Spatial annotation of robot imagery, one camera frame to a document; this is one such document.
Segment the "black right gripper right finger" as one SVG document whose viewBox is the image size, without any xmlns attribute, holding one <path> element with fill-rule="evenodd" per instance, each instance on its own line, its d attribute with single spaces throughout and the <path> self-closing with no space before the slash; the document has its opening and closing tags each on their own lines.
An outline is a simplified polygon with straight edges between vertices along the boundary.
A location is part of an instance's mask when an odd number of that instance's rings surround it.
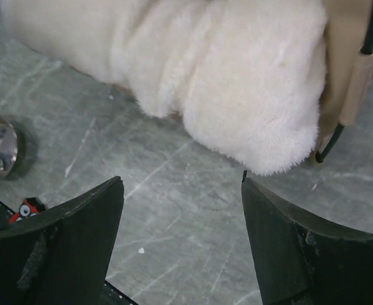
<svg viewBox="0 0 373 305">
<path fill-rule="evenodd" d="M 321 218 L 244 176 L 241 197 L 264 304 L 373 304 L 373 234 Z"/>
</svg>

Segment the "white fluffy pillow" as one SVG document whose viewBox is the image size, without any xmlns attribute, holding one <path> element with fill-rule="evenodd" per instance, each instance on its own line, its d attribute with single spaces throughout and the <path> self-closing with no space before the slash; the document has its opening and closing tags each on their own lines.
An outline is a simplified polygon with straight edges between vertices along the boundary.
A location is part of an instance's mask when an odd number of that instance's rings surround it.
<svg viewBox="0 0 373 305">
<path fill-rule="evenodd" d="M 10 33 L 259 175 L 306 159 L 327 64 L 322 1 L 0 1 Z"/>
</svg>

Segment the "red owl tag seven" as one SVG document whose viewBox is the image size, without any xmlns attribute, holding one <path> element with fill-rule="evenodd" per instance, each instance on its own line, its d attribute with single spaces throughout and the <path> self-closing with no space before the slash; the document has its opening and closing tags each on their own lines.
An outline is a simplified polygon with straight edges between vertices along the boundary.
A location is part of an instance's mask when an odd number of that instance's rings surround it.
<svg viewBox="0 0 373 305">
<path fill-rule="evenodd" d="M 8 223 L 11 224 L 24 218 L 32 217 L 46 209 L 46 205 L 40 202 L 37 198 L 26 198 L 19 206 L 17 212 L 10 217 Z"/>
</svg>

